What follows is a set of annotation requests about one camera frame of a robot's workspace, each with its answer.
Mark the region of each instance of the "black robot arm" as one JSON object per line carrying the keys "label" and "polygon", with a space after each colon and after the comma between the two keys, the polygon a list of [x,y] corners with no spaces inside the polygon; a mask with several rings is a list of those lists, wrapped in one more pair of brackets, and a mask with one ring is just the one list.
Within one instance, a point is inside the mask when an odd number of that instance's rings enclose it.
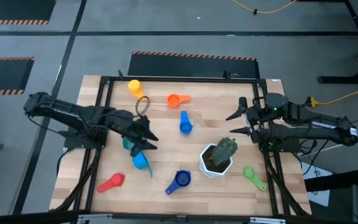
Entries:
{"label": "black robot arm", "polygon": [[[268,93],[264,100],[264,108],[257,106],[255,99],[253,106],[248,107],[246,98],[240,97],[238,110],[226,120],[244,115],[248,125],[230,132],[251,136],[254,143],[267,141],[270,144],[283,144],[288,139],[327,139],[352,146],[358,142],[357,129],[346,117],[311,112],[303,105],[289,102],[286,96],[278,93]],[[293,127],[273,122],[280,118]],[[268,128],[254,129],[255,125],[265,122],[268,122]]]}
{"label": "black robot arm", "polygon": [[66,138],[75,136],[97,142],[103,138],[107,129],[112,130],[135,144],[131,150],[132,157],[141,150],[157,148],[146,140],[158,141],[158,138],[150,131],[150,121],[141,114],[134,116],[129,111],[112,107],[79,106],[58,100],[47,93],[31,94],[24,111],[28,117],[45,116],[74,129],[74,132],[59,131]]}

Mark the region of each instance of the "wooden tabletop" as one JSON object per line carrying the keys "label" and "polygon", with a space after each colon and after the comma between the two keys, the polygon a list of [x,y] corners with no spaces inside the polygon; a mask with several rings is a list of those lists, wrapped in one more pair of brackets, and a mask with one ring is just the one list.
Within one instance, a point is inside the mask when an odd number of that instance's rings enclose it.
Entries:
{"label": "wooden tabletop", "polygon": [[[84,76],[77,103],[94,105],[100,76]],[[128,82],[114,82],[111,106],[134,113],[136,98],[127,89]],[[267,80],[268,92],[283,93],[280,80]],[[114,173],[126,175],[122,187],[98,193],[95,189],[92,212],[106,213],[154,213],[192,215],[272,215],[269,191],[261,192],[242,176],[242,168],[251,166],[259,178],[267,184],[263,155],[258,144],[253,144],[244,134],[229,130],[246,125],[243,119],[225,121],[235,112],[240,96],[251,102],[254,94],[247,83],[188,83],[142,82],[144,94],[151,105],[146,112],[150,129],[159,138],[152,144],[154,151],[144,151],[150,162],[149,170],[134,167],[129,151],[123,149],[120,135],[108,134],[102,150],[96,186],[108,180]],[[191,95],[190,102],[177,108],[169,108],[169,94]],[[186,110],[194,125],[190,135],[179,130],[180,112]],[[235,138],[238,150],[233,155],[233,165],[224,177],[210,179],[200,171],[200,153],[209,143],[218,143],[223,137]],[[80,176],[84,149],[68,153],[60,166],[50,208],[59,206],[73,190]],[[285,183],[295,200],[311,213],[302,170],[298,160],[290,153],[280,153]],[[167,195],[176,171],[191,172],[191,184]],[[88,186],[84,188],[80,208],[84,208]],[[275,187],[279,211],[282,212],[280,191]]]}

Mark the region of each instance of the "black floor mat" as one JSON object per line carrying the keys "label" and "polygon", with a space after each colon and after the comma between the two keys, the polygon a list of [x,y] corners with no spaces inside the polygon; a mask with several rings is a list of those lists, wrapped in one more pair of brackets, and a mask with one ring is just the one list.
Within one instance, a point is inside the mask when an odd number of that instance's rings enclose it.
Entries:
{"label": "black floor mat", "polygon": [[144,51],[132,53],[128,75],[223,77],[225,71],[239,78],[259,78],[256,58]]}
{"label": "black floor mat", "polygon": [[0,0],[0,25],[46,25],[56,0]]}
{"label": "black floor mat", "polygon": [[33,63],[33,57],[0,58],[0,95],[23,94]]}

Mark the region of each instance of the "yellow object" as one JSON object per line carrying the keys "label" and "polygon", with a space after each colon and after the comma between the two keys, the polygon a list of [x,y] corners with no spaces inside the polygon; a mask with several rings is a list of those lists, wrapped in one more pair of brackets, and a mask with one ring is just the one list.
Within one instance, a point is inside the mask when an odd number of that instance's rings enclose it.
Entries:
{"label": "yellow object", "polygon": [[[242,5],[241,3],[237,2],[236,0],[232,0],[233,2],[237,3],[239,6],[243,7],[244,9],[247,9],[248,11],[250,12],[254,12],[254,10],[252,9],[249,9],[248,7]],[[276,9],[276,10],[273,10],[273,11],[257,11],[257,13],[262,13],[262,14],[270,14],[270,13],[274,13],[274,12],[278,12],[284,8],[286,8],[287,6],[290,6],[291,4],[295,3],[297,0],[294,0],[288,4],[286,4],[285,6],[281,7],[280,9]]]}
{"label": "yellow object", "polygon": [[314,108],[317,105],[328,105],[328,104],[335,103],[335,102],[337,102],[339,100],[343,100],[343,99],[345,99],[345,98],[347,98],[349,96],[353,96],[353,95],[356,95],[356,94],[358,94],[358,91],[355,91],[354,93],[348,94],[346,96],[339,97],[338,99],[331,100],[330,102],[325,102],[325,103],[320,103],[317,100],[315,100],[313,97],[311,97],[310,98],[310,103],[311,103],[311,107]]}
{"label": "yellow object", "polygon": [[128,83],[129,92],[138,99],[144,96],[142,84],[138,80],[132,80]]}

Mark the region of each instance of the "green measuring cup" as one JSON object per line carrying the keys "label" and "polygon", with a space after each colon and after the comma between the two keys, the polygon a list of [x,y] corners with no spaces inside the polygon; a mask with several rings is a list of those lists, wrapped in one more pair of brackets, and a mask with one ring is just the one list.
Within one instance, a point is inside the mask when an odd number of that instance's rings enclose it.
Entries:
{"label": "green measuring cup", "polygon": [[253,168],[245,166],[242,169],[242,175],[255,184],[255,186],[257,186],[261,191],[265,191],[267,189],[266,185],[258,178],[258,176],[256,176]]}

